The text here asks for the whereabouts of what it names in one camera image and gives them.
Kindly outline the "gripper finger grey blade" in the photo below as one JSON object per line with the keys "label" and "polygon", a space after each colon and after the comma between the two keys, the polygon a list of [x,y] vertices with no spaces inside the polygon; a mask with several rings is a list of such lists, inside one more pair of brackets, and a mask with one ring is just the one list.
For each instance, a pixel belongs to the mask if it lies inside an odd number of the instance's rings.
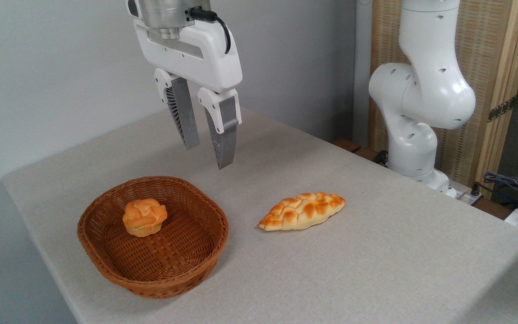
{"label": "gripper finger grey blade", "polygon": [[237,125],[242,123],[238,93],[229,90],[217,94],[202,87],[198,98],[205,108],[214,155],[221,170],[232,164],[236,152]]}
{"label": "gripper finger grey blade", "polygon": [[160,68],[156,68],[154,77],[161,101],[169,108],[185,147],[190,150],[198,146],[199,132],[187,80]]}

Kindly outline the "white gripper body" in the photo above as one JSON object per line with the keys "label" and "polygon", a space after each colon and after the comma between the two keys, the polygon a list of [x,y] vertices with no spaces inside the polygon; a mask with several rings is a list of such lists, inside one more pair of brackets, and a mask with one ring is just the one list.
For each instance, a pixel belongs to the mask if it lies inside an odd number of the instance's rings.
{"label": "white gripper body", "polygon": [[146,60],[157,68],[217,93],[232,90],[241,83],[236,44],[233,41],[225,54],[226,40],[220,24],[196,20],[179,31],[178,40],[163,39],[158,31],[140,20],[135,20],[134,25]]}

